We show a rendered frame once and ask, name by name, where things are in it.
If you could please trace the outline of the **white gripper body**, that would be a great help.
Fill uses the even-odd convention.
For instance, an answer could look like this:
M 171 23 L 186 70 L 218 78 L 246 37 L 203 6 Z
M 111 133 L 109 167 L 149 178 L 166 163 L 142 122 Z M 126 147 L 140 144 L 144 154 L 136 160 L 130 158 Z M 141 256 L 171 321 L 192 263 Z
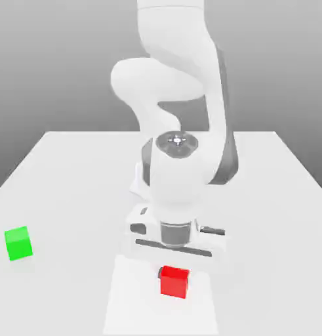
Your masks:
M 182 247 L 170 247 L 159 240 L 129 237 L 131 254 L 139 259 L 161 263 L 217 263 L 226 261 L 226 238 L 198 238 Z

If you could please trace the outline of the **small red cube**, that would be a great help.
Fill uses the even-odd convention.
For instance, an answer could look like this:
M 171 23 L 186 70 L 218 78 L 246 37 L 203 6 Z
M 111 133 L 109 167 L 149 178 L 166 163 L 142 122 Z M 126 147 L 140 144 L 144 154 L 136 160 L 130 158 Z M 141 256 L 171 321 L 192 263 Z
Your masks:
M 187 269 L 162 266 L 158 274 L 161 294 L 185 299 L 189 275 L 190 271 Z

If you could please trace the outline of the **small green cube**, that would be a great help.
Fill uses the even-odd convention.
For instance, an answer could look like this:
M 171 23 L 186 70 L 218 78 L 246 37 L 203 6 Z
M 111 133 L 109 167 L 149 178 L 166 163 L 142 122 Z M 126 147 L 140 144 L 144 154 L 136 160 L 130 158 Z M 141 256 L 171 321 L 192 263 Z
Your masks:
M 5 243 L 10 261 L 33 255 L 27 226 L 5 231 Z

